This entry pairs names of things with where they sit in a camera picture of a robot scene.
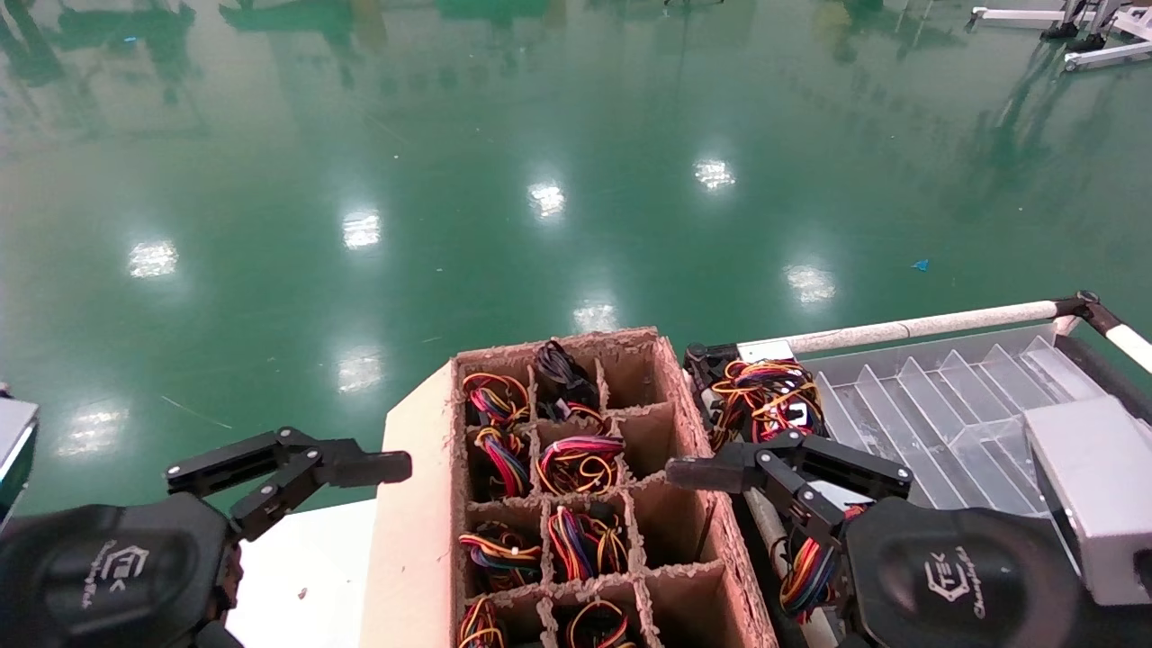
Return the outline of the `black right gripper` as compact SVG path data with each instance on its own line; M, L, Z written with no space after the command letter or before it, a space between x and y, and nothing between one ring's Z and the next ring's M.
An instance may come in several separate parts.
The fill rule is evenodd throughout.
M786 432L670 459L667 479L683 490L758 492L834 548L846 517L812 484L881 500L841 535L847 647L1149 647L1147 604L1096 603L1049 521L919 508L905 502L914 473L881 455Z

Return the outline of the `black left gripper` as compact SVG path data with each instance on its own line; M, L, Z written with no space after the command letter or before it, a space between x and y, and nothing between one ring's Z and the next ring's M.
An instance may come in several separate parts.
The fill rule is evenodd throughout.
M173 464L161 502L16 517L1 543L1 645L236 647L225 621L243 574L238 540L258 540L325 487L411 476L406 451L371 453L351 438L280 427ZM232 523L194 497L259 477Z

